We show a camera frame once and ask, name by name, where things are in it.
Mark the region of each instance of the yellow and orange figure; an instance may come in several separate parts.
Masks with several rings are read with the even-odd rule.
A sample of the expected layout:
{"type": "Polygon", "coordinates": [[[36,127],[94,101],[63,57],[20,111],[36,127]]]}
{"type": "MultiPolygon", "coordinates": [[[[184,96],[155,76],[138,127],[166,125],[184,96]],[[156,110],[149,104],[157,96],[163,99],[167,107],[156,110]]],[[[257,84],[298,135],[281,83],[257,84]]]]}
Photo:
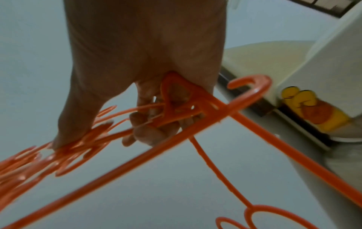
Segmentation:
{"type": "Polygon", "coordinates": [[[313,91],[301,91],[292,86],[285,88],[281,96],[293,112],[317,126],[321,132],[331,132],[351,120],[339,108],[320,100],[313,91]]]}

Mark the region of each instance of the white wall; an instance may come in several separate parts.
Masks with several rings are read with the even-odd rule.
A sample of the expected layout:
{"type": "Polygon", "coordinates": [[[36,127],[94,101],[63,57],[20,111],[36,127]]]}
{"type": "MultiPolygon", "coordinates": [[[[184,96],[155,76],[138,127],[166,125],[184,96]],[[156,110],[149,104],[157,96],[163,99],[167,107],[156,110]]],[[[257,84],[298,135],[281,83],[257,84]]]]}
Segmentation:
{"type": "MultiPolygon", "coordinates": [[[[281,0],[253,1],[240,3],[238,10],[247,14],[240,14],[239,19],[233,13],[229,15],[228,46],[239,41],[239,38],[233,40],[233,36],[236,37],[233,32],[245,34],[245,43],[264,41],[262,38],[315,39],[319,36],[316,31],[320,26],[309,18],[314,13],[304,11],[295,17],[296,20],[305,16],[313,26],[311,34],[306,35],[309,32],[306,26],[300,32],[292,22],[285,21],[283,14],[267,13],[270,7],[280,7],[280,13],[284,12],[281,6],[290,10],[289,2],[282,5],[281,0]],[[266,4],[257,8],[265,11],[257,13],[258,16],[251,12],[256,9],[256,2],[266,4]],[[245,29],[232,31],[233,23],[235,28],[245,29]]],[[[295,15],[300,8],[294,8],[294,13],[288,12],[288,15],[295,15]]],[[[330,18],[315,16],[317,22],[319,19],[323,25],[333,23],[328,21],[330,18]]],[[[68,90],[71,56],[59,0],[3,1],[0,22],[0,159],[5,159],[33,144],[47,142],[56,134],[57,116],[68,90]]],[[[226,101],[219,92],[216,96],[226,101]]],[[[133,107],[135,102],[136,90],[132,86],[109,104],[117,104],[118,110],[123,110],[133,107]]],[[[276,134],[298,149],[318,152],[306,139],[299,139],[291,128],[271,125],[276,134]]],[[[287,158],[242,126],[225,120],[197,139],[251,202],[292,211],[320,228],[336,228],[287,158]]],[[[0,214],[0,226],[91,181],[146,148],[140,144],[122,148],[119,141],[114,142],[70,175],[49,177],[25,194],[0,214]]],[[[244,209],[190,144],[185,143],[30,228],[216,228],[214,221],[218,216],[245,224],[244,209]]],[[[255,222],[259,229],[300,228],[268,214],[257,214],[255,222]]]]}

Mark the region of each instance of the hand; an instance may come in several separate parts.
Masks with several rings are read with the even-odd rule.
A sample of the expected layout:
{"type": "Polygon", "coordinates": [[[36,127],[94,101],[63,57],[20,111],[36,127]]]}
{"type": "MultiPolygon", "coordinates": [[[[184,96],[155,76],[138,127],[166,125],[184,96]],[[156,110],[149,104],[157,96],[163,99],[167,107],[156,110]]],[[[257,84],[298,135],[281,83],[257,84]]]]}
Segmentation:
{"type": "MultiPolygon", "coordinates": [[[[225,41],[225,0],[64,0],[64,6],[74,65],[54,149],[80,139],[102,106],[132,83],[137,106],[160,101],[169,71],[213,92],[225,41]]],[[[180,87],[170,96],[187,99],[180,87]]],[[[122,143],[153,146],[175,135],[179,123],[141,125],[159,112],[131,114],[134,132],[122,143]]]]}

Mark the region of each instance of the beige surface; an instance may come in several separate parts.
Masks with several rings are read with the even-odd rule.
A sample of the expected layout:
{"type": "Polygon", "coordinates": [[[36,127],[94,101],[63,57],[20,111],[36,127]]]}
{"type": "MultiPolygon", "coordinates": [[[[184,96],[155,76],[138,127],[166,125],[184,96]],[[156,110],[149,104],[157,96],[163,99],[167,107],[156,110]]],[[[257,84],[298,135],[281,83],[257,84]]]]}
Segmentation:
{"type": "Polygon", "coordinates": [[[312,41],[271,41],[225,49],[222,66],[236,77],[265,74],[272,78],[272,89],[265,98],[276,105],[275,88],[305,60],[312,41]]]}

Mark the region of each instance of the cartoon print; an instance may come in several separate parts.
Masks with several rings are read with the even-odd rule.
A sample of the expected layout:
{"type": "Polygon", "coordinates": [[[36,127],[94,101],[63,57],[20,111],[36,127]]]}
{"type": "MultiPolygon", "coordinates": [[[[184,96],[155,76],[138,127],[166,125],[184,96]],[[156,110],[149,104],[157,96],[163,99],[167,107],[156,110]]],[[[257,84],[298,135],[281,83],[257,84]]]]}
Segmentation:
{"type": "Polygon", "coordinates": [[[301,91],[292,86],[285,88],[281,96],[293,112],[317,126],[321,132],[331,132],[351,120],[340,109],[320,100],[313,91],[301,91]]]}

